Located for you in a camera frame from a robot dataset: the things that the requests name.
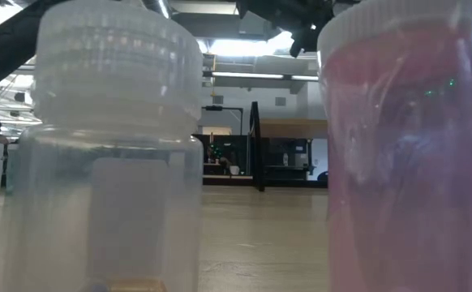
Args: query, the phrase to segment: table surface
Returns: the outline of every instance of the table surface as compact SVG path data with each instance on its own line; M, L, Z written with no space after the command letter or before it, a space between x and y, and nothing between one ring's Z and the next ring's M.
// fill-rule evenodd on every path
M326 194L204 187L199 292L327 291ZM8 219L5 203L0 207L0 292Z

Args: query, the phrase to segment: pink translucent container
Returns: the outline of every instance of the pink translucent container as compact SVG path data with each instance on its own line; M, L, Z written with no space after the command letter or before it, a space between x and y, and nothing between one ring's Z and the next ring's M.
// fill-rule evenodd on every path
M332 292L472 292L472 0L369 0L322 31Z

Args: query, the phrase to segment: desk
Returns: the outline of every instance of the desk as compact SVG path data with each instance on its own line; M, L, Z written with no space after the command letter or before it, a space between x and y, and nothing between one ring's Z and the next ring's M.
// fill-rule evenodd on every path
M325 194L204 187L199 292L327 292ZM0 292L7 200L0 207Z

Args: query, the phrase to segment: translucent plastic bottle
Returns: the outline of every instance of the translucent plastic bottle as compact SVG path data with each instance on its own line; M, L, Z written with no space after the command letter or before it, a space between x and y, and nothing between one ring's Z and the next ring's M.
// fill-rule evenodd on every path
M319 38L332 292L472 292L472 0L368 0Z
M8 292L197 289L202 56L178 24L125 3L65 2L38 37Z

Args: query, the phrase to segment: pink liquid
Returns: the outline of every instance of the pink liquid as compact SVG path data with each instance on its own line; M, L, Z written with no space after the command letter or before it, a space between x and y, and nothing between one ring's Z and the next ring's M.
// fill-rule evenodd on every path
M332 292L472 292L472 24L339 49L330 121Z

